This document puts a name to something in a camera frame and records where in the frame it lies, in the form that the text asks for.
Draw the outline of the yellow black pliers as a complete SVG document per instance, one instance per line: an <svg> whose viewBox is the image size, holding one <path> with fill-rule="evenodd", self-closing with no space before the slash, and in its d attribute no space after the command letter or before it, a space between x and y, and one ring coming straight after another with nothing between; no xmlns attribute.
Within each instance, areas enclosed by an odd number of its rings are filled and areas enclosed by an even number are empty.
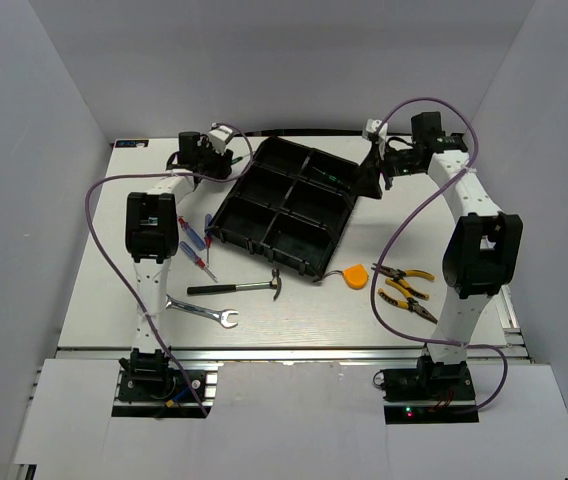
<svg viewBox="0 0 568 480"><path fill-rule="evenodd" d="M401 295L403 296L402 300L393 298L382 288L379 288L377 290L377 294L389 305L412 312L433 324L438 323L437 318L434 317L425 307L423 307L408 290L398 285L395 285L394 289L401 293Z"/></svg>
<svg viewBox="0 0 568 480"><path fill-rule="evenodd" d="M385 284L389 286L397 285L403 288L405 291L409 292L412 296L421 300L428 300L430 296L427 293L421 292L420 290L414 288L408 281L407 278L420 278L427 280L429 282L434 282L436 277L426 271L417 269L396 269L393 267L378 265L377 263L372 264L372 269L378 268L379 272L386 277Z"/></svg>

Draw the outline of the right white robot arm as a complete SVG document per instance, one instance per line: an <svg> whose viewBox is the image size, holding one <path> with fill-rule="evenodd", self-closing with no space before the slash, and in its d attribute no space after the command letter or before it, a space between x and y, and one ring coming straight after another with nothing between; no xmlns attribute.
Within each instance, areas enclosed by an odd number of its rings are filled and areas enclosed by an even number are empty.
<svg viewBox="0 0 568 480"><path fill-rule="evenodd" d="M368 120L363 136L371 147L355 175L355 195L379 199L394 178L426 174L441 189L455 221L442 260L446 298L425 346L433 363L415 374L417 390L436 399L452 385L444 366L466 361L466 348L480 315L514 276L523 222L491 200L471 165L464 140L444 133L439 113L412 117L412 142L407 149L391 147L388 127L380 120Z"/></svg>

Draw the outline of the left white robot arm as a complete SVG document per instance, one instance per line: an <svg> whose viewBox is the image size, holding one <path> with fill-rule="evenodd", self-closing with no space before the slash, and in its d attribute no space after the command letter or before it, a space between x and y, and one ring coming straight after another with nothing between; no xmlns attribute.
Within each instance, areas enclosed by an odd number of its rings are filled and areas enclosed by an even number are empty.
<svg viewBox="0 0 568 480"><path fill-rule="evenodd" d="M133 192L126 203L125 247L134 267L137 326L123 369L152 398L163 399L175 387L175 374L154 332L159 329L167 305L170 264L177 253L179 227L177 205L194 192L202 176L227 179L233 153L227 144L233 131L221 125L208 133L182 132L178 152L167 164L168 176L145 192Z"/></svg>

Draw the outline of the blue red screwdriver middle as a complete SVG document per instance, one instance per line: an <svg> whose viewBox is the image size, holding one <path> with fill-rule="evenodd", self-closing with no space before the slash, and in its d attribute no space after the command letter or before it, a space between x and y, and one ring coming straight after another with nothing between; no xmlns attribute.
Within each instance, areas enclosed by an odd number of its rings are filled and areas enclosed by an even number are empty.
<svg viewBox="0 0 568 480"><path fill-rule="evenodd" d="M212 244L213 234L211 231L211 224L213 220L212 214L205 215L204 221L204 241L205 241L205 249L206 249L206 266L209 266L210 263L210 247Z"/></svg>

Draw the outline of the black compartment tray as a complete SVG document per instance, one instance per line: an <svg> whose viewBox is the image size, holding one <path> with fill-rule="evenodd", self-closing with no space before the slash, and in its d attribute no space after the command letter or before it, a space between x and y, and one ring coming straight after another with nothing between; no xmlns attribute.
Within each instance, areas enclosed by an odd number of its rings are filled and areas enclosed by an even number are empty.
<svg viewBox="0 0 568 480"><path fill-rule="evenodd" d="M336 188L313 167L348 183ZM222 243L315 279L328 269L357 196L359 165L279 137L265 139L213 217Z"/></svg>

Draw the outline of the blue red screwdriver lower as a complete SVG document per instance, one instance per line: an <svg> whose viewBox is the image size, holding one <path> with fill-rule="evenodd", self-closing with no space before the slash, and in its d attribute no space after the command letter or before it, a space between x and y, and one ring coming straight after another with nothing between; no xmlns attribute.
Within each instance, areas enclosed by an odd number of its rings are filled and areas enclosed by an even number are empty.
<svg viewBox="0 0 568 480"><path fill-rule="evenodd" d="M215 283L218 282L217 277L210 271L201 257L185 241L179 242L179 248L194 265L204 271Z"/></svg>

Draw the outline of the orange tape measure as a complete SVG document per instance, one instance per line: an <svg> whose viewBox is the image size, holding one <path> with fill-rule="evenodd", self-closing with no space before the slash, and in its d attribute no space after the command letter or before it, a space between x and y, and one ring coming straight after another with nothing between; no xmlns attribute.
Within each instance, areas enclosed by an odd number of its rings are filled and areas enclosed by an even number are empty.
<svg viewBox="0 0 568 480"><path fill-rule="evenodd" d="M369 280L367 270L362 264L357 264L346 269L337 269L326 272L322 277L315 279L314 283L319 283L331 276L340 276L345 284L353 290L363 289Z"/></svg>

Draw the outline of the silver open-end wrench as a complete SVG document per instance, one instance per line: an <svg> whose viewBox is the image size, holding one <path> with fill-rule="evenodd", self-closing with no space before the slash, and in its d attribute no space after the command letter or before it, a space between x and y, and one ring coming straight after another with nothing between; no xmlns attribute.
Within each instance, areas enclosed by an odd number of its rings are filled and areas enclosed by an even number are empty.
<svg viewBox="0 0 568 480"><path fill-rule="evenodd" d="M232 316L237 315L238 312L233 309L213 310L210 308L177 300L170 295L166 296L166 308L183 311L192 315L213 320L220 324L224 329L232 329L238 326L238 323L232 319Z"/></svg>

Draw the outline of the black handled claw hammer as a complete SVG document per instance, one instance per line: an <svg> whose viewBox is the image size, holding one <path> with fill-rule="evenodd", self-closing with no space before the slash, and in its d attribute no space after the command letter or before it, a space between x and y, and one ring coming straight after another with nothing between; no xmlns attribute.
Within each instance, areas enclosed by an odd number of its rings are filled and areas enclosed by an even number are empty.
<svg viewBox="0 0 568 480"><path fill-rule="evenodd" d="M242 284L215 284L205 286L191 286L186 289L189 296L203 296L235 293L242 291L273 290L273 300L276 301L282 290L282 279L279 269L271 270L272 278L266 282L253 282Z"/></svg>

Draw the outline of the front aluminium rail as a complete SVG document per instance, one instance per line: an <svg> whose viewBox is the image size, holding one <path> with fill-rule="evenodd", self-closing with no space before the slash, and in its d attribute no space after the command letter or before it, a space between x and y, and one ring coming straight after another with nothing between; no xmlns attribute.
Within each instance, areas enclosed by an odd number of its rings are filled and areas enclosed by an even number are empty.
<svg viewBox="0 0 568 480"><path fill-rule="evenodd" d="M421 348L174 348L181 362L224 361L394 361L413 360ZM55 359L117 360L128 358L128 349L58 348Z"/></svg>

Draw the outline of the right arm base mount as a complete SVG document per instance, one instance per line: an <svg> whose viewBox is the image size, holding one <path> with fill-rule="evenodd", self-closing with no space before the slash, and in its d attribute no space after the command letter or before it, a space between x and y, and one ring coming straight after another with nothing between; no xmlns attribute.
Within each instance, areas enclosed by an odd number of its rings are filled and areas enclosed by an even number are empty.
<svg viewBox="0 0 568 480"><path fill-rule="evenodd" d="M416 368L379 370L372 384L383 394L387 425L472 424L479 422L470 372L460 379L423 382Z"/></svg>

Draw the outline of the right aluminium rail frame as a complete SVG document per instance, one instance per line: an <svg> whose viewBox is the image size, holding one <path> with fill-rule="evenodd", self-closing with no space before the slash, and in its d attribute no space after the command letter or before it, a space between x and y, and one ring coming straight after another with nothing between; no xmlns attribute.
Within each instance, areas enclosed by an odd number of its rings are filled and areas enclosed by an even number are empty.
<svg viewBox="0 0 568 480"><path fill-rule="evenodd" d="M438 323L438 334L457 344L436 355L438 362L453 365L466 360L465 346L482 311L514 276L523 221L490 198L468 153L446 151L440 162L443 172L461 176L445 193L455 228L443 258L449 289Z"/></svg>

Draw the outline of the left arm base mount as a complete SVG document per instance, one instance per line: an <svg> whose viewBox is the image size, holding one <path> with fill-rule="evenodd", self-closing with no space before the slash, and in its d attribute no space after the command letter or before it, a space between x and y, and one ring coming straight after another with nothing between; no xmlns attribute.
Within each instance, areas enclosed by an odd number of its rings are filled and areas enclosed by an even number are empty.
<svg viewBox="0 0 568 480"><path fill-rule="evenodd" d="M119 361L111 415L115 418L204 419L211 410L213 372L177 368L161 351L138 349Z"/></svg>

